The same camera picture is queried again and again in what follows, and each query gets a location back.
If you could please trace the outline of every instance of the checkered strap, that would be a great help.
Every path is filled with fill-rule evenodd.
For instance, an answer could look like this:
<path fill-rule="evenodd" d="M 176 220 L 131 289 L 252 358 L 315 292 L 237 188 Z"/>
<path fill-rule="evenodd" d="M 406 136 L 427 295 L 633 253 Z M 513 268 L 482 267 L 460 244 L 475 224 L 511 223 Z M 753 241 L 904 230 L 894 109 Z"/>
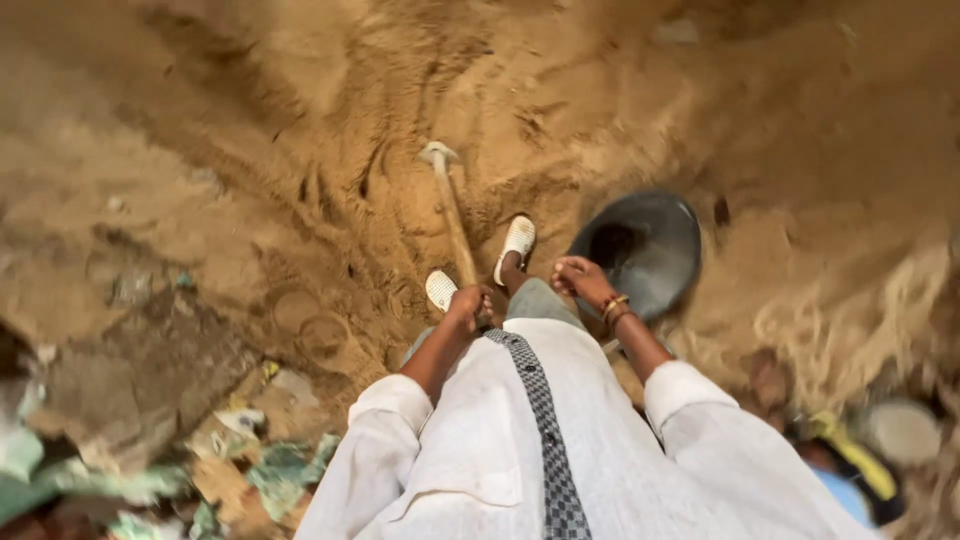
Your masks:
<path fill-rule="evenodd" d="M 526 339 L 500 329 L 484 332 L 490 340 L 510 351 L 516 372 L 520 375 L 527 399 L 537 418 L 540 432 L 540 451 L 543 455 L 543 523 L 546 540 L 589 540 L 587 514 L 580 504 L 577 486 L 573 484 L 570 463 L 566 460 L 566 446 L 557 424 L 553 396 L 537 355 Z"/>

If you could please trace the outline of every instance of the person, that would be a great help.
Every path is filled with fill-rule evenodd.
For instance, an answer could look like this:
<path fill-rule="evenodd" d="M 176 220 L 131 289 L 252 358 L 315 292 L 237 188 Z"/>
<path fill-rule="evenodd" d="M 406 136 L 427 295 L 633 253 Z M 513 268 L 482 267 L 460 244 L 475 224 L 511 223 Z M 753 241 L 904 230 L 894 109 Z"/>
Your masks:
<path fill-rule="evenodd" d="M 443 320 L 350 408 L 295 540 L 876 538 L 776 430 L 674 358 L 600 267 L 560 258 L 552 288 L 525 274 L 535 237 L 516 218 L 494 268 L 511 299 L 502 330 L 475 335 L 486 286 L 430 276 Z M 649 424 L 555 291 L 604 314 Z"/>

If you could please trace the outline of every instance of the white shoe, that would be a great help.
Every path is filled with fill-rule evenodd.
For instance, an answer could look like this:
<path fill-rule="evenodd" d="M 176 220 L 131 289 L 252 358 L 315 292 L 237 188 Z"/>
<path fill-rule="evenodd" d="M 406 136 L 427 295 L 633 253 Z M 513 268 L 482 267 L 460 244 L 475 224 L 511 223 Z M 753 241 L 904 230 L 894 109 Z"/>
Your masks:
<path fill-rule="evenodd" d="M 434 270 L 426 278 L 426 297 L 440 311 L 446 313 L 450 309 L 453 293 L 457 292 L 457 284 L 444 273 L 443 270 Z"/>
<path fill-rule="evenodd" d="M 500 258 L 496 260 L 496 266 L 493 268 L 493 280 L 502 285 L 500 280 L 500 266 L 503 264 L 503 258 L 512 251 L 520 253 L 520 268 L 527 265 L 527 256 L 530 250 L 534 248 L 534 242 L 537 241 L 537 228 L 534 222 L 523 215 L 514 218 L 507 230 L 507 239 L 503 243 L 503 251 L 500 252 Z"/>

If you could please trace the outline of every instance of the sand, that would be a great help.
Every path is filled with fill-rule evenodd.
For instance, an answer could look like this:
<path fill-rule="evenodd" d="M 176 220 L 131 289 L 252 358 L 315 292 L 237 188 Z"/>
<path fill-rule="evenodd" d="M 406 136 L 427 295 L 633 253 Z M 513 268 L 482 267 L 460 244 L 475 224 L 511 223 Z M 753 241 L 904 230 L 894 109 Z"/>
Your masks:
<path fill-rule="evenodd" d="M 746 385 L 740 358 L 773 347 L 798 405 L 859 403 L 884 366 L 903 380 L 955 350 L 955 304 L 936 299 L 960 209 L 956 12 L 8 2 L 0 315 L 35 343 L 117 321 L 103 281 L 128 263 L 92 233 L 105 223 L 188 268 L 206 303 L 342 418 L 439 319 L 426 275 L 455 274 L 416 160 L 439 139 L 463 158 L 452 178 L 483 279 L 518 212 L 539 228 L 529 270 L 544 277 L 606 202 L 671 189 L 705 240 L 701 279 L 663 329 L 671 345 L 731 391 Z M 652 38 L 676 20 L 699 42 Z M 715 219 L 721 200 L 729 219 Z"/>

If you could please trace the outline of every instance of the bracelet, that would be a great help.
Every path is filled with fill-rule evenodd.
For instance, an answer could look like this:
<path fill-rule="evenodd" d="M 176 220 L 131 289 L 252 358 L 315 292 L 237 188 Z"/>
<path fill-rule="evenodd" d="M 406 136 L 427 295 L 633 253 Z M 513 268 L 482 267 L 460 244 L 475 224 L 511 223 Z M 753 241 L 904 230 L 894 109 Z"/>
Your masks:
<path fill-rule="evenodd" d="M 621 294 L 620 296 L 611 296 L 610 298 L 605 300 L 603 314 L 600 315 L 600 318 L 604 322 L 607 322 L 607 316 L 610 315 L 614 307 L 616 307 L 618 304 L 621 304 L 621 303 L 630 303 L 630 297 L 625 294 Z"/>
<path fill-rule="evenodd" d="M 607 323 L 607 326 L 610 328 L 610 330 L 612 331 L 616 330 L 616 323 L 620 322 L 620 319 L 622 319 L 624 315 L 634 315 L 636 317 L 639 317 L 639 315 L 634 313 L 632 309 L 629 309 L 629 308 L 624 309 L 623 311 L 620 311 L 619 313 L 614 315 L 613 319 L 611 319 L 611 321 Z"/>

